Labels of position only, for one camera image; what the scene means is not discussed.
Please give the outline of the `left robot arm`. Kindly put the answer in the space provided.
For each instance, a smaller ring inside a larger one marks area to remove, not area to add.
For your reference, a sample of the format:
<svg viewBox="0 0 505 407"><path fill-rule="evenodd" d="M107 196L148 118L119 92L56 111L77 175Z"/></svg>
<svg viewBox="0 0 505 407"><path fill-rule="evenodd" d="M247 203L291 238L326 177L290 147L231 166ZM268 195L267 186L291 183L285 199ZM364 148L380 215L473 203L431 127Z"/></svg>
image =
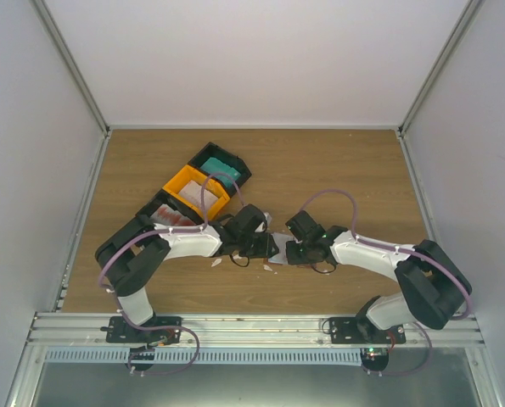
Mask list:
<svg viewBox="0 0 505 407"><path fill-rule="evenodd" d="M155 332L154 310L146 285L163 262L187 257L270 259L280 253L267 230L267 216L252 204L196 226L164 226L138 215L103 243L94 258L98 283L116 297L126 333L138 343Z"/></svg>

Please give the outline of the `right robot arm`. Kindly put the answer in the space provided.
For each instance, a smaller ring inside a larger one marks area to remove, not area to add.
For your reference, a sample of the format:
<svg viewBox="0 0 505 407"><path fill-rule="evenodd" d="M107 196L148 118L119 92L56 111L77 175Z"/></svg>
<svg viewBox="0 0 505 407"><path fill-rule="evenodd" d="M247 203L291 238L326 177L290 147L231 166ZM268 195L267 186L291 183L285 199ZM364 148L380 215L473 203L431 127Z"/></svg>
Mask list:
<svg viewBox="0 0 505 407"><path fill-rule="evenodd" d="M365 343L376 343L388 329L401 324L419 322L441 330L461 307L465 315L472 308L472 286L434 241L396 245L366 239L342 226L324 229L304 210L286 226L295 238L286 243L290 265L312 269L322 262L333 269L351 265L398 283L399 293L372 298L356 315L356 333Z"/></svg>

